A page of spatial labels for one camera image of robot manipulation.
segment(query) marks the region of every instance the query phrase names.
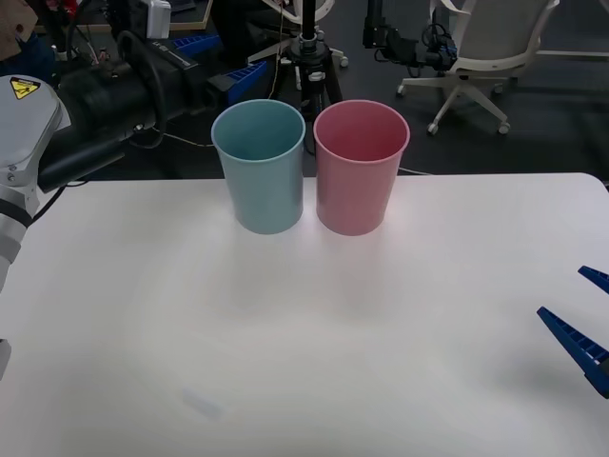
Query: stand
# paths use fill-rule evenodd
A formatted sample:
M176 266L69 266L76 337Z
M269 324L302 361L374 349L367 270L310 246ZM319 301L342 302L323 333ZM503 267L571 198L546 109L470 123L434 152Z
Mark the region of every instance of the stand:
M304 0L302 33L286 49L285 59L282 59L286 65L278 64L281 67L277 70L275 90L270 94L270 98L275 98L285 83L285 67L294 67L301 78L301 112L305 121L311 123L324 110L326 93L330 104L343 101L332 50L325 43L324 35L315 27L315 9L315 0Z

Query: cup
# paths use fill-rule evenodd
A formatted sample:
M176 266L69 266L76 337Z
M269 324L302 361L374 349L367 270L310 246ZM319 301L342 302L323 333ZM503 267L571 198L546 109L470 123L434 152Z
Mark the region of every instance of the cup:
M386 105L348 100L324 110L314 133L320 220L343 235L374 230L410 140L408 124Z
M237 220L271 234L303 214L303 116L282 102L250 100L224 111L211 127Z

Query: warning sticker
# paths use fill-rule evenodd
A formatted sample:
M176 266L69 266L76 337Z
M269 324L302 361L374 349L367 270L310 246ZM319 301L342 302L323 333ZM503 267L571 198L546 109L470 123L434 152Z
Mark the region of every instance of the warning sticker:
M14 77L10 79L10 85L12 86L12 91L15 92L15 97L17 97L17 100L26 98L28 95L36 92L40 88L40 83L36 81L28 81L27 79Z

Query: pink cup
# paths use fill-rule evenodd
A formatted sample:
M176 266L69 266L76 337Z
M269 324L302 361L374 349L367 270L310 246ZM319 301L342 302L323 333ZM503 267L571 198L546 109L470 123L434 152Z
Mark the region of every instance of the pink cup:
M348 100L324 110L314 133L320 220L342 235L374 230L410 140L408 124L386 105Z

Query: cup rim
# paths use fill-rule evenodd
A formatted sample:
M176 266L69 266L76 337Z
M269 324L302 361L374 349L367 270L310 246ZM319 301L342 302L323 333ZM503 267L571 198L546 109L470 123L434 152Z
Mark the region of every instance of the cup rim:
M237 107L240 107L242 105L249 105L249 104L253 104L253 103L270 103L272 105L282 105L284 107L287 107L289 109L291 109L292 111L294 111L299 119L301 120L301 125L303 127L303 131L301 133L301 137L299 138L299 140L296 142L296 144L288 149L286 152L280 154L280 155L276 155L275 157L271 157L269 159L262 159L262 160L246 160L246 159L241 159L239 157L235 157L234 155L229 154L228 152L226 152L225 150L223 150L222 148L220 148L216 142L216 124L222 120L222 118L229 113L231 110L236 109ZM294 107L292 107L291 105L289 105L288 103L284 103L284 102L280 102L279 100L270 100L270 99L264 99L264 98L256 98L254 100L246 100L244 102L241 103L237 103L236 105L233 105L232 107L225 109L217 118L215 121L213 121L213 124L211 125L211 143L213 143L213 146L218 150L218 152L222 153L223 155L225 155L226 157L229 157L231 160L234 160L236 162L241 162L244 164L267 164L269 162L274 162L276 160L279 160L285 156L287 156L288 154L291 154L296 148L298 148L302 143L303 140L305 139L305 133L306 133L306 123L305 123L305 119L303 118L303 116L300 114L300 112L295 109Z
M325 146L325 144L319 139L319 136L317 135L317 127L318 127L318 123L320 122L320 120L324 117L324 114L326 114L327 112L329 112L332 109L335 109L336 107L339 107L341 105L350 105L353 103L365 103L368 105L376 105L376 106L380 106L383 107L385 109L388 109L390 111L393 112L393 114L395 114L403 123L404 128L406 129L406 139L403 143L403 145L401 147L398 148L397 151L395 151L393 154L385 157L384 159L379 159L379 160L352 160L352 159L347 159L345 157L342 157L334 152L332 152L329 148L327 148ZM410 143L410 127L408 126L408 123L406 122L406 120L402 117L401 114L399 114L397 111L395 111L393 108L389 107L388 105L384 104L384 103L379 103L379 102L373 102L372 100L343 100L342 102L336 103L326 109L324 109L322 111L322 113L317 116L317 120L315 121L315 125L313 126L313 136L315 137L315 141L320 144L332 157L336 157L339 160L342 160L344 162L350 163L350 164L370 164L370 165L375 165L375 164L382 164L384 162L389 162L391 160L393 160L395 158L396 155L401 154L402 152L405 151L406 147L408 146L408 143Z

